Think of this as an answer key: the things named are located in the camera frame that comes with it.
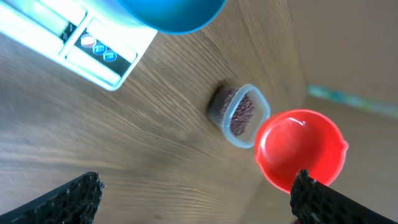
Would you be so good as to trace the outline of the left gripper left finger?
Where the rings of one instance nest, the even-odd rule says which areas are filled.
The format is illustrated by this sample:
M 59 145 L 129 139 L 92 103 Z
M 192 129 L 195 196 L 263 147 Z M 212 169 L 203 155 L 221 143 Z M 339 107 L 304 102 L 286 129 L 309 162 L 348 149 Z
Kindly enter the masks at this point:
M 1 215 L 1 223 L 93 223 L 104 184 L 96 172 L 76 179 Z

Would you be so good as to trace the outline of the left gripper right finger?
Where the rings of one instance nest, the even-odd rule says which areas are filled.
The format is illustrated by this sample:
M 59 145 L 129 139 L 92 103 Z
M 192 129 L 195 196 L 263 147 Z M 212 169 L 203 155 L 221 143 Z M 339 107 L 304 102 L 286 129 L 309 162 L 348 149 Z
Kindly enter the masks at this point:
M 296 175 L 290 207 L 299 224 L 397 224 L 311 178 L 307 170 Z

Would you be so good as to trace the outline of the red measuring scoop blue handle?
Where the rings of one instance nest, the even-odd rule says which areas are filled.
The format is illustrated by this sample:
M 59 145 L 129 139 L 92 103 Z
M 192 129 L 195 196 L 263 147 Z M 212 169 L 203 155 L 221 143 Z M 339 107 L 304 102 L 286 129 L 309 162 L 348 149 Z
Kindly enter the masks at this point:
M 289 194 L 303 169 L 322 184 L 332 184 L 343 169 L 348 148 L 329 117 L 314 110 L 288 110 L 261 125 L 254 160 L 271 185 Z

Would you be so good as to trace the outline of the white digital kitchen scale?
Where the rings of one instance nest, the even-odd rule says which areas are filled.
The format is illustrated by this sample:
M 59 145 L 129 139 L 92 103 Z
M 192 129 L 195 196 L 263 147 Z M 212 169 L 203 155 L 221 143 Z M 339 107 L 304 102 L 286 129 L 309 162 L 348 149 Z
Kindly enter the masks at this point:
M 119 1 L 1 0 L 1 33 L 116 91 L 157 31 L 135 19 Z

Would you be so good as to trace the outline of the blue plastic bowl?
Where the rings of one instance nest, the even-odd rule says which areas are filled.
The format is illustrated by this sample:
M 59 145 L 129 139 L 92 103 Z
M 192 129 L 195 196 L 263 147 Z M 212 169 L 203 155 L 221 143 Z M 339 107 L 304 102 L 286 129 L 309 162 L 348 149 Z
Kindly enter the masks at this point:
M 189 34 L 208 25 L 226 0 L 120 0 L 139 22 L 167 34 Z

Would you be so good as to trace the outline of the red adzuki beans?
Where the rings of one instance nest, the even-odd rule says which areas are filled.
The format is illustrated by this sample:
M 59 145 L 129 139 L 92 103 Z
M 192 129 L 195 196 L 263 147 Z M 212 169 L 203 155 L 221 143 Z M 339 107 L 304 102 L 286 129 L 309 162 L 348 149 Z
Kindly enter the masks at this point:
M 221 124 L 223 116 L 226 112 L 227 107 L 231 103 L 233 97 L 237 93 L 237 89 L 229 89 L 227 97 L 224 99 L 223 105 L 219 110 L 220 114 L 218 116 L 218 121 Z M 233 113 L 233 117 L 230 122 L 231 132 L 234 136 L 240 136 L 245 132 L 246 126 L 248 125 L 250 119 L 254 115 L 254 105 L 247 94 L 244 95 L 242 100 L 238 103 L 238 106 Z

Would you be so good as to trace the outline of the clear plastic container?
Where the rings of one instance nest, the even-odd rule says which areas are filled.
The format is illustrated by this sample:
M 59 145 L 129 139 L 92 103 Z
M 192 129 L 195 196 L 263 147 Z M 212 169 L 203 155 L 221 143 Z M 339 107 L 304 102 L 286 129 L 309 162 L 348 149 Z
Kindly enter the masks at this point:
M 249 149 L 254 146 L 260 126 L 271 116 L 271 107 L 256 86 L 224 83 L 214 92 L 206 112 L 226 140 Z

